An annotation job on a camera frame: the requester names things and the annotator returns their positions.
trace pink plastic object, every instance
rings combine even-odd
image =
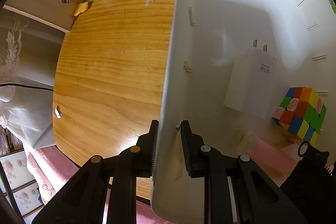
[[[274,112],[273,114],[273,118],[280,120],[283,116],[283,114],[285,113],[286,109],[284,109],[283,107],[278,107],[277,110]]]
[[[316,103],[316,107],[315,107],[316,112],[317,112],[318,114],[321,113],[321,111],[322,111],[322,106],[323,106],[322,100],[321,100],[321,98],[318,98],[317,103]]]
[[[105,207],[104,207],[104,216],[102,224],[106,224],[107,221],[107,212],[109,210],[109,200],[110,200],[111,190],[107,190]],[[174,224],[168,222],[158,217],[147,204],[136,202],[136,223],[137,224]]]
[[[298,104],[299,104],[299,101],[300,101],[299,99],[293,98],[293,99],[289,102],[289,104],[288,104],[288,106],[287,106],[287,110],[294,112],[294,111],[296,110]]]
[[[288,155],[262,140],[259,140],[256,149],[252,152],[250,157],[254,161],[263,163],[279,171],[283,175],[290,174],[297,164]]]

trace metal rod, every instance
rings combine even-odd
[[[15,213],[19,216],[19,218],[21,220],[23,220],[23,217],[22,217],[22,215],[20,213],[20,210],[17,206],[17,203],[16,203],[14,195],[13,195],[13,191],[11,189],[11,186],[9,185],[5,170],[3,169],[3,166],[2,166],[1,162],[0,162],[0,178],[2,180],[2,183],[3,183],[4,187],[5,187],[5,190],[6,190],[6,193],[7,193],[8,197],[9,197],[9,201],[12,205],[12,208],[14,209]]]

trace yellow object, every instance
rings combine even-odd
[[[310,94],[310,99],[309,99],[309,103],[311,104],[311,106],[313,108],[316,107],[316,104],[317,104],[317,100],[319,99],[319,95],[316,93],[316,91],[313,89],[311,91],[311,94]]]
[[[300,129],[299,129],[299,131],[298,131],[298,133],[297,133],[297,136],[298,136],[301,140],[304,139],[304,137],[305,137],[305,135],[306,135],[306,133],[307,133],[308,128],[309,128],[309,124],[308,124],[305,120],[303,120],[303,121],[302,121],[302,125],[301,125],[301,127],[300,127]]]
[[[132,146],[132,147],[130,148],[130,151],[131,151],[132,153],[137,153],[137,152],[140,151],[140,147],[139,147],[139,146]]]
[[[301,96],[300,96],[300,101],[309,102],[310,94],[311,94],[312,90],[313,90],[312,88],[303,88]]]
[[[288,131],[288,128],[289,128],[288,125],[283,124],[282,122],[279,122],[279,124],[281,124],[281,126],[282,126],[286,131]]]
[[[84,2],[84,3],[79,3],[73,12],[73,15],[75,17],[79,16],[81,13],[85,12],[89,8],[89,3]]]
[[[280,129],[280,131],[282,132],[282,133],[285,133],[287,130],[285,130],[284,128],[282,128],[282,127],[280,127],[280,126],[278,126],[279,127],[279,129]]]
[[[309,143],[310,143],[312,146],[315,145],[315,142],[316,142],[316,140],[317,140],[317,137],[318,137],[318,134],[314,131],[314,133],[313,133],[313,135],[312,135],[312,137],[311,137],[311,139],[310,139],[310,141],[309,141]]]

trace black clamp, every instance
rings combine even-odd
[[[301,154],[301,148],[305,144],[307,145],[307,150]],[[304,141],[300,144],[297,154],[299,157],[312,160],[315,164],[321,165],[322,167],[325,167],[330,155],[328,151],[321,152],[320,150],[314,148],[308,141]]]
[[[62,187],[33,220],[33,224],[102,223],[110,177],[113,177],[107,224],[135,224],[137,177],[153,172],[159,122],[135,146],[103,159],[93,156]]]
[[[204,223],[232,224],[227,177],[231,177],[238,223],[306,224],[302,213],[248,156],[237,159],[204,145],[188,121],[181,122],[181,140],[187,172],[204,177]]]

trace white power adapter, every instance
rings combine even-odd
[[[234,61],[223,105],[265,119],[273,93],[276,62],[267,53],[267,45],[260,50],[254,40],[253,47]]]

